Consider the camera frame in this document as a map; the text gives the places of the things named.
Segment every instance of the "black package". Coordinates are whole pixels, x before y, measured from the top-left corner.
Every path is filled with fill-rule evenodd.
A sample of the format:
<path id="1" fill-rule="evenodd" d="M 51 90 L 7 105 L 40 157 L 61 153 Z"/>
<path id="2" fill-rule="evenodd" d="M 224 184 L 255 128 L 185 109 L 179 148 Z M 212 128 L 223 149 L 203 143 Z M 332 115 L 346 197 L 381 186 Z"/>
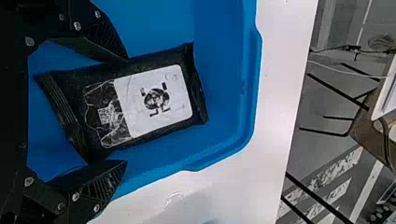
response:
<path id="1" fill-rule="evenodd" d="M 192 44 L 35 80 L 88 163 L 208 120 Z"/>

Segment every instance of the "white label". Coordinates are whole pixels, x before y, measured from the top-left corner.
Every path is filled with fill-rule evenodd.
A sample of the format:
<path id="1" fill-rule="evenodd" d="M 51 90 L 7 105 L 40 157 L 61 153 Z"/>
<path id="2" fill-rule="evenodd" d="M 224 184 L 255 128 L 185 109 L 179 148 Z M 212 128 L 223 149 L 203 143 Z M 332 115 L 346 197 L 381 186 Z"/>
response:
<path id="1" fill-rule="evenodd" d="M 114 106 L 110 105 L 108 107 L 98 109 L 99 119 L 100 119 L 100 122 L 102 123 L 102 125 L 105 125 L 105 124 L 108 124 L 111 122 L 111 120 L 112 120 L 111 115 L 114 114 L 113 108 L 114 108 Z"/>
<path id="2" fill-rule="evenodd" d="M 179 65 L 117 78 L 114 88 L 132 138 L 192 116 L 189 93 Z"/>

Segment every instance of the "wet wipes package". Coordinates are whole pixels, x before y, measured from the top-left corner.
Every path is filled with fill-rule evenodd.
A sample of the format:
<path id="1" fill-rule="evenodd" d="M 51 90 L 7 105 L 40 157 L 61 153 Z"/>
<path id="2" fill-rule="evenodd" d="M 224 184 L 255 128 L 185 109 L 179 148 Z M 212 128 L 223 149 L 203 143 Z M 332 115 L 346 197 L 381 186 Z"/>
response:
<path id="1" fill-rule="evenodd" d="M 35 79 L 89 163 L 208 120 L 192 44 Z"/>

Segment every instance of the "metal screw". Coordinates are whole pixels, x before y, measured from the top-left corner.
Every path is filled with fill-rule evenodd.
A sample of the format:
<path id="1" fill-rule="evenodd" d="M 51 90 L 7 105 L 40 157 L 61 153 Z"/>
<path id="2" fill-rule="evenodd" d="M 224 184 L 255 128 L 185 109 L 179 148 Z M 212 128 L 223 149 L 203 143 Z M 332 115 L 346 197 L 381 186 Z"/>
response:
<path id="1" fill-rule="evenodd" d="M 79 23 L 78 21 L 73 22 L 73 25 L 75 26 L 75 29 L 77 31 L 81 30 L 81 23 Z"/>
<path id="2" fill-rule="evenodd" d="M 99 209 L 100 209 L 100 205 L 97 204 L 97 205 L 93 208 L 93 212 L 94 212 L 94 213 L 98 213 L 98 212 L 99 212 Z"/>
<path id="3" fill-rule="evenodd" d="M 76 192 L 76 193 L 73 194 L 72 200 L 73 200 L 73 202 L 76 202 L 76 201 L 78 201 L 78 199 L 79 199 L 79 193 Z"/>
<path id="4" fill-rule="evenodd" d="M 102 16 L 102 14 L 100 13 L 100 11 L 95 10 L 95 17 L 96 17 L 96 19 L 100 19 L 101 16 Z"/>
<path id="5" fill-rule="evenodd" d="M 25 179 L 25 187 L 26 188 L 30 187 L 33 184 L 33 182 L 35 182 L 35 180 L 32 177 L 27 177 Z"/>
<path id="6" fill-rule="evenodd" d="M 62 209 L 64 209 L 65 204 L 64 203 L 58 203 L 58 206 L 56 207 L 58 209 L 58 211 L 62 211 Z"/>
<path id="7" fill-rule="evenodd" d="M 26 37 L 25 37 L 25 44 L 26 44 L 27 46 L 29 46 L 29 47 L 32 47 L 32 46 L 35 45 L 35 41 L 33 40 L 32 37 L 26 36 Z"/>
<path id="8" fill-rule="evenodd" d="M 59 20 L 64 21 L 64 14 L 59 13 Z"/>

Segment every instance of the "blue plastic tray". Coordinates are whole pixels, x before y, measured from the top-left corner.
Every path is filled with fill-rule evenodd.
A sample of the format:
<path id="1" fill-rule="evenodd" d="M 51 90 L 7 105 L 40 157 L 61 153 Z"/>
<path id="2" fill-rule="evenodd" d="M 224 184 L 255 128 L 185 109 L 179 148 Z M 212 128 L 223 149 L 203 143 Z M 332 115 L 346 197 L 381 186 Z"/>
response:
<path id="1" fill-rule="evenodd" d="M 205 126 L 113 153 L 110 159 L 129 161 L 115 198 L 181 170 L 202 170 L 248 143 L 254 128 L 262 49 L 255 26 L 256 0 L 94 3 L 113 21 L 130 57 L 194 41 L 209 115 Z M 96 63 L 51 42 L 30 57 L 28 165 L 44 180 L 86 163 L 68 143 L 33 75 Z"/>

